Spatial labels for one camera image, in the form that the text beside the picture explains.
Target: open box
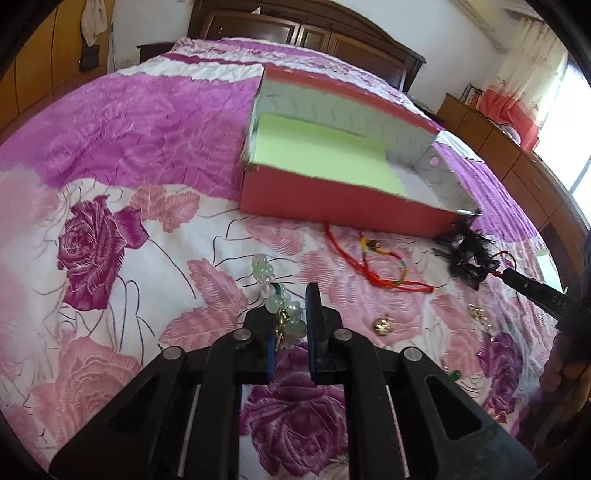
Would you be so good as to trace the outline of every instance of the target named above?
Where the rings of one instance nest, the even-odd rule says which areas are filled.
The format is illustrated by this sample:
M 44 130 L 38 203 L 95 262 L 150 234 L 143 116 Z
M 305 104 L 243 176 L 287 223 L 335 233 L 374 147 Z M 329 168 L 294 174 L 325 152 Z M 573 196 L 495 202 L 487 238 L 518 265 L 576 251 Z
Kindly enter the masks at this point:
M 432 238 L 478 208 L 432 147 L 438 131 L 353 85 L 267 67 L 241 210 Z

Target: black feather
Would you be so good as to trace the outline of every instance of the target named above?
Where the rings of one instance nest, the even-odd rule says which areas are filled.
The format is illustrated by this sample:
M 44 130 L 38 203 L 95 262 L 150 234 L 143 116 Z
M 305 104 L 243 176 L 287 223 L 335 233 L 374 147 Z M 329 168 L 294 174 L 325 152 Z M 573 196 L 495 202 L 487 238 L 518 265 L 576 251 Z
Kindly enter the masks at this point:
M 445 258 L 449 263 L 450 275 L 459 277 L 474 290 L 478 290 L 486 276 L 501 264 L 491 258 L 488 250 L 494 242 L 481 231 L 471 230 L 478 215 L 480 212 L 456 222 L 451 231 L 435 238 L 437 244 L 447 252 L 433 249 L 435 255 Z

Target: hanging towel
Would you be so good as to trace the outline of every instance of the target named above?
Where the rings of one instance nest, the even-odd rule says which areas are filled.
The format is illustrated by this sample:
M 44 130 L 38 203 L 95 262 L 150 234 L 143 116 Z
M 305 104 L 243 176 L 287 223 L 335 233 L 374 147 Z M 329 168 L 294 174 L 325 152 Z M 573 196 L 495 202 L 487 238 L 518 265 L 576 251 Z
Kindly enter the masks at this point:
M 89 47 L 93 46 L 98 36 L 107 29 L 105 0 L 86 0 L 80 26 L 86 44 Z

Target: metal screw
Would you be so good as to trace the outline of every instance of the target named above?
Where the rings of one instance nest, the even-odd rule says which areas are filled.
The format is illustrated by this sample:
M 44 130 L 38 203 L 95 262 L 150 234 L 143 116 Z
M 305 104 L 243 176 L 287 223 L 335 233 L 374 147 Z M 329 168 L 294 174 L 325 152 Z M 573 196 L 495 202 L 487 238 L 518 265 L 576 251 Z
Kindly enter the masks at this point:
M 404 351 L 404 356 L 411 362 L 418 362 L 421 358 L 423 358 L 423 354 L 418 348 L 410 347 Z
M 166 360 L 176 360 L 177 358 L 180 358 L 182 353 L 183 351 L 178 346 L 169 346 L 164 351 L 164 358 Z
M 340 340 L 341 342 L 348 342 L 349 340 L 351 340 L 353 338 L 353 334 L 351 333 L 351 330 L 349 330 L 347 328 L 336 329 L 335 332 L 333 333 L 333 335 L 335 336 L 335 338 L 337 340 Z
M 244 342 L 252 336 L 251 331 L 248 328 L 239 328 L 234 330 L 234 338 L 239 342 Z

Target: floral bedspread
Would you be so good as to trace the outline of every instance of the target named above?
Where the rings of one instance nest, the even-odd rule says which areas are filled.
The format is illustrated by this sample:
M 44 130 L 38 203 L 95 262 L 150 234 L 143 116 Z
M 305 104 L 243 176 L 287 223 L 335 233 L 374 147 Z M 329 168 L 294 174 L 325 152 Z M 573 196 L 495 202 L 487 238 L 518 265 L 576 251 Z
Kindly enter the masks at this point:
M 441 286 L 386 291 L 332 251 L 320 225 L 239 211 L 239 155 L 265 64 L 349 82 L 420 114 L 379 78 L 324 54 L 185 39 L 72 92 L 0 147 L 0 408 L 44 467 L 163 348 L 211 345 L 261 305 L 250 277 L 259 252 L 294 297 L 318 282 L 347 327 L 458 369 L 459 384 L 517 431 L 554 336 L 545 313 L 497 278 L 478 292 L 450 278 L 430 240 L 366 232 L 405 258 L 412 280 Z M 434 145 L 480 204 L 477 227 L 542 279 L 535 254 L 545 245 L 500 182 L 448 133 Z M 334 233 L 360 254 L 355 230 Z M 392 276 L 384 257 L 370 262 Z M 485 310 L 492 340 L 468 304 Z M 378 337 L 372 323 L 384 314 L 395 328 Z M 240 434 L 243 480 L 348 476 L 343 392 L 311 383 L 305 343 L 280 351 L 269 387 L 245 387 Z

